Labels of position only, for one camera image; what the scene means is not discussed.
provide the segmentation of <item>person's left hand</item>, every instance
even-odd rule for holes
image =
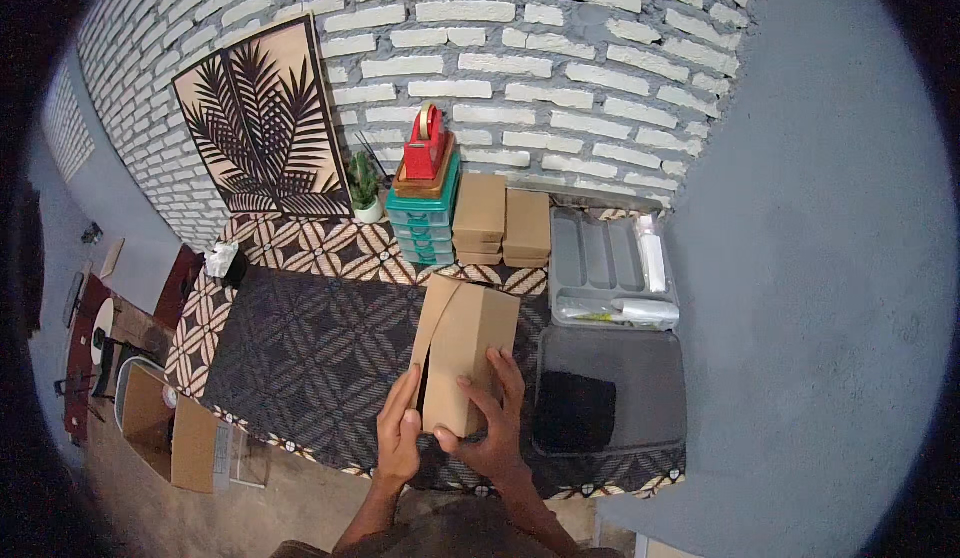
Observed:
[[[420,373],[419,364],[404,372],[390,388],[383,410],[376,417],[379,459],[373,478],[397,490],[420,469],[417,436],[421,432],[421,416],[417,410],[408,408],[417,391]]]

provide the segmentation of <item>wooden tray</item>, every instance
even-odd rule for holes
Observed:
[[[446,146],[443,158],[439,162],[437,176],[433,179],[407,179],[407,168],[403,161],[393,177],[393,190],[396,197],[417,198],[420,200],[439,200],[444,193],[444,181],[450,169],[450,157],[453,155],[453,132],[446,132]]]

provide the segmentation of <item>red tape dispenser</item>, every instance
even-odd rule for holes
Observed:
[[[407,179],[435,179],[446,145],[444,113],[426,102],[416,115],[410,140],[403,144]]]

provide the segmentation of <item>person's right hand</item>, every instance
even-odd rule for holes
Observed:
[[[444,452],[458,458],[499,488],[517,477],[529,477],[530,474],[530,468],[521,457],[521,409],[526,385],[509,349],[487,348],[486,359],[503,384],[502,408],[489,392],[474,387],[465,376],[457,377],[463,395],[486,416],[486,439],[467,444],[441,425],[434,428],[433,434]]]

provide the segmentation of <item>white plant pot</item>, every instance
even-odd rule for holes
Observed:
[[[369,207],[365,207],[362,210],[354,208],[353,211],[356,213],[357,218],[360,219],[360,222],[372,225],[383,218],[383,203],[380,202],[380,196],[377,196],[376,200]]]

